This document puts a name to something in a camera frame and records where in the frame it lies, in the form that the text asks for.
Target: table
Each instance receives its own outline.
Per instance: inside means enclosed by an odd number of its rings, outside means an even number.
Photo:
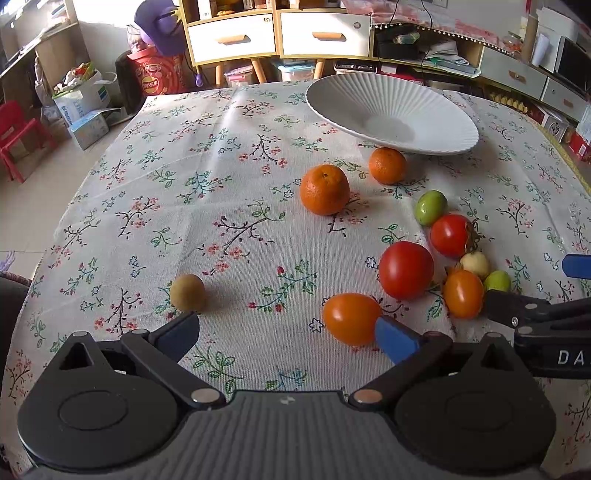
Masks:
[[[452,321],[437,286],[400,303],[376,279],[384,249],[406,239],[428,247],[413,206],[441,190],[478,224],[482,250],[514,290],[552,302],[591,294],[566,278],[565,252],[591,248],[589,195],[559,152],[525,117],[488,100],[443,92],[478,126],[480,141],[454,157],[408,155],[406,179],[379,185],[374,149],[319,121],[309,82],[152,97],[90,171],[43,256],[4,374],[0,437],[13,467],[27,460],[16,412],[55,351],[75,330],[116,339],[155,329],[177,312],[171,282],[196,273],[209,292],[201,337],[181,361],[230,396],[236,389],[348,394],[391,367],[375,346],[332,338],[321,309],[358,291],[418,332],[458,341],[512,332],[485,319]],[[312,166],[346,172],[344,211],[314,216],[298,199]],[[433,252],[435,280],[452,262]],[[540,380],[557,413],[552,475],[591,465],[591,382]]]

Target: tomato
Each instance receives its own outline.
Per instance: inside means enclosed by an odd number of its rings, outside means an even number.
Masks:
[[[341,293],[329,298],[322,308],[322,320],[333,336],[350,346],[375,340],[375,322],[382,308],[372,297],[361,293]]]
[[[463,215],[448,213],[431,227],[431,244],[442,255],[459,259],[476,249],[478,234]]]
[[[408,300],[429,287],[433,270],[429,250],[412,242],[396,242],[379,259],[379,282],[391,297]]]
[[[472,319],[482,309],[484,286],[474,273],[456,270],[443,286],[443,300],[450,313],[460,319]]]

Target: wooden leg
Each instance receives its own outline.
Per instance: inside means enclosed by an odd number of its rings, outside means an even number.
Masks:
[[[316,60],[316,68],[314,69],[314,80],[318,80],[322,77],[324,72],[324,59]]]
[[[221,63],[216,65],[216,87],[223,87],[223,65]]]
[[[267,83],[267,78],[265,77],[265,72],[262,69],[261,61],[259,59],[251,59],[252,68],[255,69],[256,78],[258,78],[259,83]]]

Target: white plate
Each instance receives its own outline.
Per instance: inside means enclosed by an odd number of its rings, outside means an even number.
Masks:
[[[453,155],[478,142],[478,129],[457,105],[413,82],[347,73],[314,82],[306,102],[328,123],[378,145],[426,155]]]

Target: orange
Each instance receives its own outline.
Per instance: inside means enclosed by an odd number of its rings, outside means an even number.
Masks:
[[[369,158],[369,172],[384,185],[398,183],[406,173],[406,158],[398,150],[380,147]]]
[[[349,182],[344,172],[334,165],[318,165],[301,179],[300,199],[316,215],[332,215],[349,201]]]

